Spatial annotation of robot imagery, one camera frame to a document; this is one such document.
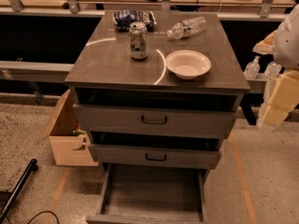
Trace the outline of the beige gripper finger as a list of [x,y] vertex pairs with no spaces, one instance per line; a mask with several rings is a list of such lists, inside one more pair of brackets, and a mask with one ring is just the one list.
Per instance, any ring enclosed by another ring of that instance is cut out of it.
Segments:
[[258,113],[258,127],[278,127],[298,105],[298,70],[287,70],[277,78],[268,79]]
[[258,42],[253,51],[262,55],[272,54],[274,51],[274,41],[277,31],[273,31],[264,40]]

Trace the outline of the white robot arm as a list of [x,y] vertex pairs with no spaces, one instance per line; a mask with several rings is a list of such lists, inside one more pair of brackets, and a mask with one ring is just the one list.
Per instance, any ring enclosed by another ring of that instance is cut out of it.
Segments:
[[259,127],[276,128],[299,105],[299,5],[253,51],[272,54],[274,62],[285,69],[266,83],[258,115]]

